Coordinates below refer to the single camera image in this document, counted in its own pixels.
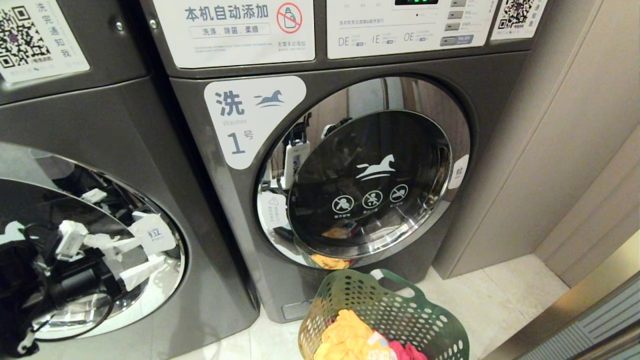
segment digital display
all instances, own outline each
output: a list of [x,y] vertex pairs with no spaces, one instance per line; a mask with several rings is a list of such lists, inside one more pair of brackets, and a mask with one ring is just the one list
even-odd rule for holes
[[396,0],[396,5],[434,5],[438,0]]

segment gray washing machine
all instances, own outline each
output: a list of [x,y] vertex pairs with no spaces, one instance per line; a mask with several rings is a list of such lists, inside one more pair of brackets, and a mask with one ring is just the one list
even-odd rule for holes
[[546,1],[141,3],[264,309],[286,322],[330,270],[424,278]]
[[258,316],[129,4],[0,3],[0,349],[14,356],[37,328],[34,359],[168,359]]

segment tile floor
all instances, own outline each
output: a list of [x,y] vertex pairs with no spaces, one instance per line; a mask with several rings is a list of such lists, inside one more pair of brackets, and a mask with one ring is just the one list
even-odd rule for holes
[[[429,269],[417,286],[465,326],[471,360],[490,353],[569,290],[535,255],[446,281]],[[301,322],[274,323],[262,312],[249,329],[174,360],[300,360]]]

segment laundry basket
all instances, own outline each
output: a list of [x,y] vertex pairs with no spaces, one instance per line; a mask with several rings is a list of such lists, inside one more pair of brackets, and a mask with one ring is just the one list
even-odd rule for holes
[[[378,282],[382,277],[411,288],[413,297],[384,288]],[[371,274],[338,270],[324,279],[298,334],[305,360],[313,360],[323,331],[341,309],[353,310],[389,340],[413,344],[429,360],[469,359],[469,340],[460,321],[427,300],[412,283],[381,269]]]

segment control panel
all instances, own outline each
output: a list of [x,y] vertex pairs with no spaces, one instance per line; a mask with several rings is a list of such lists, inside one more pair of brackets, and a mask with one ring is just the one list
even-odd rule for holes
[[327,0],[329,59],[486,42],[497,0]]

